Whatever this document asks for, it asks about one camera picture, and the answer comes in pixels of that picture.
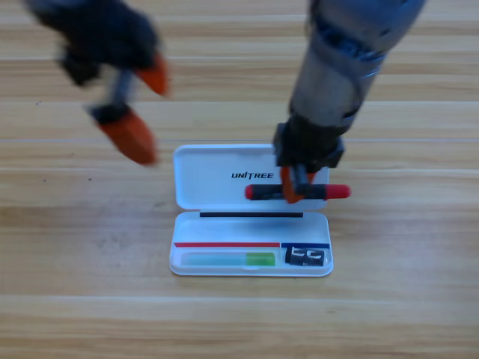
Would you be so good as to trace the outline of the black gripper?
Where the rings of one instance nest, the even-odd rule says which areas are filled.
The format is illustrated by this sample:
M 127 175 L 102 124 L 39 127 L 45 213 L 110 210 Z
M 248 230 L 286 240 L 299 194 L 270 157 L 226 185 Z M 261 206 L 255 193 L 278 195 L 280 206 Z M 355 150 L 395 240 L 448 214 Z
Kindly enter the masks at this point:
M 168 62 L 149 19 L 124 1 L 26 1 L 40 24 L 65 40 L 59 64 L 79 87 L 100 77 L 102 66 L 118 70 L 109 101 L 91 115 L 100 130 L 128 159 L 156 164 L 156 139 L 126 103 L 133 76 L 154 93 L 168 95 Z
M 272 144 L 275 163 L 280 167 L 282 194 L 289 204 L 304 196 L 344 192 L 340 186 L 314 184 L 316 173 L 323 168 L 335 168 L 344 153 L 343 142 L 334 128 L 292 116 L 277 125 Z

